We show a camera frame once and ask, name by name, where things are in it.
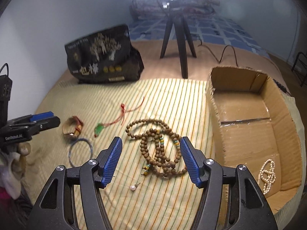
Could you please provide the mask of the black metal stool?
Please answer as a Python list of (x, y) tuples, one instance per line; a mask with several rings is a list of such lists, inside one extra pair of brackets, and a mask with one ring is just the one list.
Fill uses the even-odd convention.
[(302, 51), (297, 53), (291, 71), (294, 72), (299, 78), (300, 87), (306, 85), (306, 53), (303, 53)]

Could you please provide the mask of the brown strap wristwatch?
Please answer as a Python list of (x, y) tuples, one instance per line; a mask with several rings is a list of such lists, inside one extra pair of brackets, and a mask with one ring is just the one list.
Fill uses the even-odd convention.
[(64, 137), (69, 139), (77, 139), (83, 130), (84, 123), (77, 117), (69, 117), (62, 125), (62, 133)]

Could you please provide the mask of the blue patterned bedsheet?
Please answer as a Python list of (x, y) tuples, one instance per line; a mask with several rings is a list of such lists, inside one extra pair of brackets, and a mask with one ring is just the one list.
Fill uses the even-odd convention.
[[(129, 25), (131, 40), (163, 40), (168, 19), (138, 20)], [(193, 40), (202, 43), (232, 45), (266, 58), (268, 53), (252, 36), (231, 19), (212, 16), (187, 19)]]

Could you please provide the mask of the folded floral quilt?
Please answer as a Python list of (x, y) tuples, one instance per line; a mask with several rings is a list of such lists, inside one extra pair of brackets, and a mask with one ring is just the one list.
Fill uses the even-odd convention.
[(189, 18), (204, 18), (214, 15), (219, 5), (219, 0), (132, 0), (130, 13), (134, 20), (160, 19), (171, 11)]

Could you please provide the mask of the black snack bag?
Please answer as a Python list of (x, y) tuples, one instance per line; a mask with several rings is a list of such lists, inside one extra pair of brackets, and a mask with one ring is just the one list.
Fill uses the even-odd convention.
[(132, 46), (127, 24), (81, 37), (64, 48), (68, 69), (79, 83), (137, 81), (144, 70), (140, 52)]

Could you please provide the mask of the tan bed blanket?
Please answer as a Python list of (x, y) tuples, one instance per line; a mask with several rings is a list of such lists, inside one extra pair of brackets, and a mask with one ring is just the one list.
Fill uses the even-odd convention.
[[(234, 66), (261, 71), (277, 80), (283, 86), (287, 86), (280, 69), (270, 58), (231, 46), (210, 43), (200, 45), (198, 42), (194, 42), (194, 44), (197, 57), (193, 58), (190, 53), (187, 55), (188, 78), (190, 80), (206, 81), (213, 67)], [(159, 78), (182, 78), (176, 41), (169, 42), (166, 55), (162, 59), (160, 59), (162, 45), (160, 40), (136, 41), (132, 45), (139, 50), (145, 67), (140, 80), (101, 85), (78, 84), (77, 79), (72, 77), (69, 71), (65, 71), (55, 88), (63, 88), (77, 94), (82, 92), (91, 94), (108, 88), (111, 90), (127, 88), (129, 92), (136, 90), (141, 93), (143, 89), (139, 88), (139, 86), (142, 81)]]

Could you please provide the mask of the cardboard box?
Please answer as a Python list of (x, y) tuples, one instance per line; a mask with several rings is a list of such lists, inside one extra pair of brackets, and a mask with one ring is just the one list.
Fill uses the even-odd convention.
[(306, 166), (294, 98), (282, 94), (268, 74), (242, 67), (212, 68), (206, 93), (216, 160), (229, 167), (244, 164), (254, 177), (273, 160), (276, 180), (266, 198), (277, 220), (290, 218), (299, 206)]

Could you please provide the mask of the black tripod stand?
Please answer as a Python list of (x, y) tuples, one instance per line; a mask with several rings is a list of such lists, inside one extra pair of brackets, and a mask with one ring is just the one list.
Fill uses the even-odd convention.
[(188, 63), (187, 63), (187, 51), (186, 51), (186, 41), (188, 42), (191, 54), (194, 58), (197, 57), (192, 36), (187, 24), (187, 21), (183, 14), (183, 9), (180, 6), (178, 0), (170, 0), (167, 7), (169, 8), (169, 15), (167, 24), (165, 27), (165, 33), (160, 53), (160, 59), (165, 56), (167, 45), (170, 39), (170, 34), (172, 27), (174, 27), (176, 41), (178, 46), (178, 53), (181, 64), (181, 74), (182, 78), (188, 78)]

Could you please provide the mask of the pearl earring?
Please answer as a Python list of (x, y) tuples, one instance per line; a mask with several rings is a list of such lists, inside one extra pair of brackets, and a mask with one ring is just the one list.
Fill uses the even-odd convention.
[(130, 190), (131, 190), (131, 191), (135, 191), (139, 185), (140, 185), (140, 183), (136, 183), (136, 184), (134, 184), (134, 185), (131, 185), (131, 186), (130, 186)]

